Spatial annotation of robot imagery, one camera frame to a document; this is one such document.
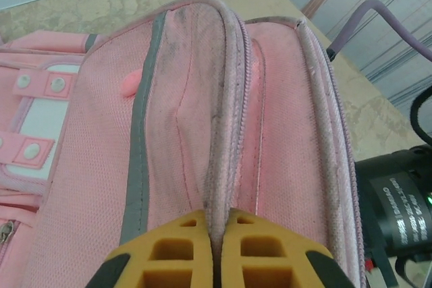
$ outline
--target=grommet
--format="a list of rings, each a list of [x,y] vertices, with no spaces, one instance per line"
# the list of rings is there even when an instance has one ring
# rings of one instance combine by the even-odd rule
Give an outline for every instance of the grommet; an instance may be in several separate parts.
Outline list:
[[[66,87],[66,82],[63,78],[55,78],[51,81],[51,90],[53,92],[61,92]]]
[[[41,146],[39,144],[31,143],[24,150],[24,158],[26,158],[27,160],[34,159],[38,156],[40,151],[41,151]]]
[[[19,89],[24,89],[27,88],[28,85],[30,84],[31,78],[28,74],[23,74],[22,76],[20,76],[16,82],[16,86]]]

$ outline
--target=backpack zipper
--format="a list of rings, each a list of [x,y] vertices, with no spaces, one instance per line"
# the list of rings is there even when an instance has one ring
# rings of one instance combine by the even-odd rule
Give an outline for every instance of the backpack zipper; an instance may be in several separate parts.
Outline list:
[[[0,225],[0,265],[6,255],[7,248],[10,244],[10,239],[15,234],[20,222],[8,221]]]

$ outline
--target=purple cable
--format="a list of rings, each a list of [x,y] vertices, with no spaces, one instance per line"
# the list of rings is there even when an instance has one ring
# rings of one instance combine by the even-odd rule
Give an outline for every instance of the purple cable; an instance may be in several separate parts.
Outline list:
[[[348,42],[353,31],[361,21],[363,16],[368,10],[374,9],[381,17],[394,29],[399,36],[416,49],[423,57],[432,62],[432,51],[429,50],[424,44],[417,40],[398,19],[391,13],[391,11],[379,0],[366,0],[352,13],[350,19],[345,23],[340,33],[336,36],[335,40],[330,44],[328,50],[333,50],[334,55],[338,54],[342,47]]]

